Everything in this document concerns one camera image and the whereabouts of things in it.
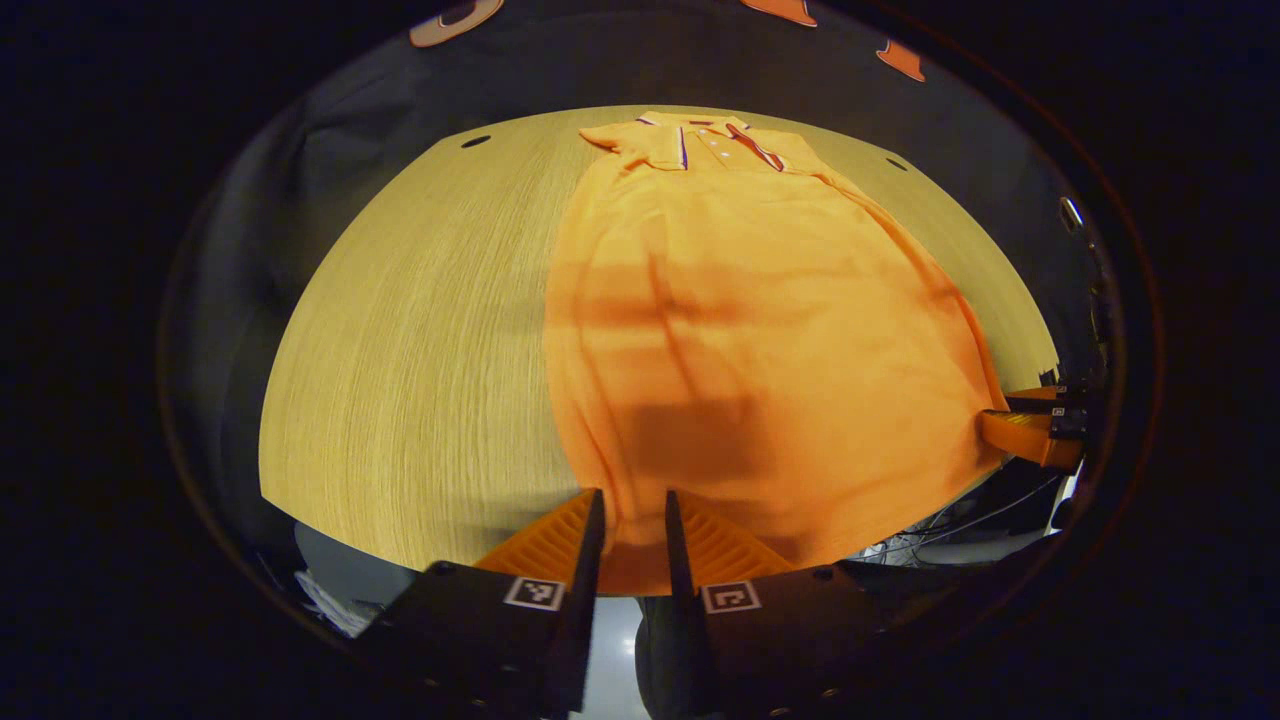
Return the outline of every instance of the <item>orange sticker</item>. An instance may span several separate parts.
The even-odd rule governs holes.
[[[920,56],[897,42],[890,40],[883,50],[876,51],[876,56],[904,76],[916,82],[924,82],[924,74],[920,73]]]
[[[408,31],[408,41],[413,47],[439,45],[488,20],[498,12],[498,8],[502,8],[502,0],[460,3],[425,23],[415,26]]]
[[[818,20],[809,14],[809,5],[804,0],[742,0],[742,4],[753,10],[777,15],[804,27],[818,27]]]

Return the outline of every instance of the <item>dark fabric backdrop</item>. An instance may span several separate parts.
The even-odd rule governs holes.
[[[1274,156],[1274,9],[896,6],[1027,87],[1098,158],[1148,242],[1169,384],[1148,482],[1069,592],[867,711],[1261,715],[1276,493],[1274,469],[1251,465],[1274,427],[1274,233],[1272,213],[1247,202]],[[8,265],[22,363],[4,482],[15,716],[431,715],[283,620],[209,541],[164,446],[154,352],[178,238],[228,159],[420,14],[234,0],[6,9],[6,215],[22,250]],[[777,106],[831,126],[819,109]]]
[[[813,8],[817,33],[732,3],[598,8],[513,4],[429,51],[397,33],[292,101],[196,214],[177,261],[170,323],[160,329],[173,370],[163,391],[210,501],[246,553],[278,577],[301,557],[293,520],[260,495],[257,437],[289,315],[369,200],[438,140],[477,126],[580,106],[704,104],[878,143],[913,160],[987,228],[1038,302],[1062,373],[1087,374],[1093,263],[1056,204],[1075,193],[968,85],[934,64],[925,86],[891,70],[876,56],[882,33],[827,8]],[[760,61],[762,51],[773,59]]]

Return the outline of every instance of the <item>orange polo shirt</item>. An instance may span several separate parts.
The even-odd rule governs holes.
[[[570,464],[605,492],[600,592],[669,592],[668,488],[804,566],[998,464],[969,305],[800,136],[662,113],[581,135],[612,152],[562,220],[544,343]]]

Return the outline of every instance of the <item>wooden table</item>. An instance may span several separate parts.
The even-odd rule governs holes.
[[[442,559],[475,562],[575,495],[544,377],[547,274],[573,187],[605,152],[577,128],[645,110],[732,114],[803,135],[951,275],[982,322],[1004,389],[1036,387],[1057,365],[1012,265],[904,158],[741,110],[534,115],[442,140],[329,251],[271,369],[262,497],[335,539],[422,569]]]

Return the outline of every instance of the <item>cable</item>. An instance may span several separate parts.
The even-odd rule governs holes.
[[[1005,460],[1004,462],[1001,462],[1001,464],[1000,464],[1000,468],[996,468],[996,470],[995,470],[995,471],[992,473],[992,475],[995,475],[996,473],[1000,473],[1001,470],[1004,470],[1004,469],[1005,469],[1005,468],[1007,468],[1007,466],[1009,466],[1009,460],[1006,459],[1006,460]],[[919,530],[919,532],[905,532],[905,530],[904,530],[904,532],[901,532],[901,533],[895,533],[895,534],[893,534],[893,537],[897,537],[897,536],[923,536],[923,534],[932,534],[932,532],[931,532],[931,530],[933,530],[933,524],[934,524],[934,523],[937,523],[938,520],[941,520],[941,519],[942,519],[942,516],[943,516],[943,515],[946,515],[947,510],[951,510],[951,506],[952,506],[952,505],[955,505],[955,503],[960,502],[961,500],[964,500],[964,498],[966,498],[966,497],[969,497],[969,493],[964,493],[964,495],[961,495],[961,496],[957,496],[957,497],[954,497],[954,498],[951,498],[951,502],[946,503],[946,505],[945,505],[945,506],[942,507],[942,510],[938,510],[938,511],[937,511],[937,512],[936,512],[936,514],[933,515],[933,518],[931,518],[931,519],[929,519],[929,524],[928,524],[928,527],[927,527],[927,528],[924,528],[924,530]],[[942,525],[942,527],[941,527],[941,528],[938,528],[938,529],[937,529],[936,532],[941,532],[941,530],[946,530],[947,528],[950,528],[950,527],[951,527],[951,525],[954,525],[954,524],[955,524],[955,523],[950,523],[950,524],[947,524],[947,525]]]
[[[937,514],[937,515],[934,515],[933,518],[929,518],[929,524],[924,527],[924,530],[923,530],[923,532],[922,532],[920,534],[934,534],[934,533],[937,533],[938,530],[934,530],[934,529],[933,529],[933,524],[934,524],[934,523],[937,523],[938,520],[941,520],[941,519],[942,519],[942,515],[943,515],[943,514],[945,514],[945,512],[946,512],[947,510],[951,510],[951,506],[952,506],[952,505],[955,505],[956,502],[960,502],[960,498],[959,498],[959,497],[957,497],[957,498],[955,498],[955,500],[952,500],[951,502],[948,502],[948,503],[947,503],[947,506],[946,506],[946,507],[943,507],[942,510],[938,510],[938,514]],[[951,528],[951,527],[954,527],[954,525],[955,525],[955,521],[952,521],[952,523],[950,523],[950,524],[947,524],[947,525],[942,525],[942,528],[940,528],[940,529],[941,529],[941,530],[946,530],[947,528]],[[919,568],[919,565],[920,565],[920,555],[919,555],[918,552],[915,552],[915,550],[916,550],[918,547],[920,547],[920,546],[913,546],[913,547],[911,547],[911,560],[914,560],[914,561],[915,561],[915,565],[916,565],[916,568]]]
[[[868,555],[868,556],[865,556],[865,557],[856,557],[856,559],[854,559],[854,560],[858,560],[858,561],[863,561],[863,560],[869,560],[869,559],[872,559],[872,557],[879,557],[881,555],[888,555],[890,552],[901,552],[901,551],[904,551],[904,550],[914,550],[914,548],[916,548],[916,547],[920,547],[922,544],[929,544],[929,543],[931,543],[931,542],[933,542],[933,541],[940,541],[940,539],[942,539],[942,538],[945,538],[945,537],[947,537],[947,536],[951,536],[951,534],[955,534],[955,533],[959,533],[960,530],[963,530],[963,529],[965,529],[965,528],[970,528],[970,527],[973,527],[973,525],[977,525],[978,523],[982,523],[983,520],[987,520],[987,519],[989,519],[989,518],[995,518],[996,515],[1000,515],[1000,514],[1001,514],[1001,512],[1004,512],[1005,510],[1009,510],[1010,507],[1012,507],[1012,506],[1018,505],[1019,502],[1021,502],[1021,501],[1024,501],[1024,500],[1029,498],[1030,496],[1033,496],[1033,495],[1038,493],[1039,491],[1042,491],[1042,489],[1047,488],[1047,487],[1048,487],[1048,486],[1050,486],[1051,483],[1053,483],[1053,482],[1056,482],[1056,480],[1060,480],[1060,479],[1061,479],[1061,478],[1059,478],[1059,477],[1056,477],[1056,475],[1055,475],[1055,477],[1052,477],[1052,478],[1050,478],[1050,479],[1044,480],[1043,483],[1041,483],[1041,484],[1036,486],[1036,489],[1033,489],[1032,492],[1029,492],[1029,493],[1027,493],[1027,495],[1024,495],[1024,496],[1019,497],[1018,500],[1015,500],[1015,501],[1010,502],[1009,505],[1006,505],[1006,506],[1001,507],[1000,510],[992,510],[991,512],[987,512],[987,514],[986,514],[986,515],[983,515],[982,518],[978,518],[977,520],[970,520],[970,521],[965,523],[964,525],[960,525],[959,528],[956,528],[956,529],[954,529],[954,530],[947,530],[947,532],[945,532],[945,533],[941,533],[941,534],[937,534],[937,536],[933,536],[933,537],[929,537],[929,538],[925,538],[925,539],[923,539],[923,541],[920,541],[920,542],[918,542],[918,543],[914,543],[914,544],[906,544],[906,546],[902,546],[902,547],[895,547],[893,550],[883,550],[883,551],[881,551],[881,552],[877,552],[876,555]],[[938,518],[941,518],[941,516],[942,516],[942,512],[938,512]]]
[[[1052,480],[1052,479],[1062,479],[1062,475],[1060,475],[1060,474],[1055,474],[1055,475],[1053,475],[1052,478],[1050,478],[1050,479],[1051,479],[1051,480]],[[955,529],[957,529],[957,530],[959,530],[959,529],[961,529],[961,528],[959,528],[959,523],[961,523],[963,520],[952,520],[952,521],[947,523],[946,525],[940,525],[940,527],[937,527],[937,528],[934,528],[933,525],[934,525],[934,524],[936,524],[936,523],[937,523],[937,521],[938,521],[940,519],[942,519],[942,515],[943,515],[943,514],[945,514],[945,512],[946,512],[947,510],[950,510],[952,505],[955,505],[956,502],[960,502],[960,501],[961,501],[961,500],[964,500],[965,497],[968,497],[968,496],[966,496],[966,495],[965,495],[965,496],[960,496],[960,497],[957,497],[957,498],[952,500],[952,501],[951,501],[950,503],[947,503],[947,506],[946,506],[946,507],[943,507],[942,510],[940,510],[940,511],[938,511],[938,512],[937,512],[936,515],[933,515],[933,518],[931,518],[931,519],[929,519],[929,524],[928,524],[928,525],[925,525],[923,530],[902,530],[902,532],[900,532],[900,533],[896,533],[896,536],[895,536],[895,537],[897,537],[897,536],[936,536],[936,534],[940,534],[940,533],[942,533],[942,534],[946,534],[946,533],[950,533],[952,528],[955,528]]]

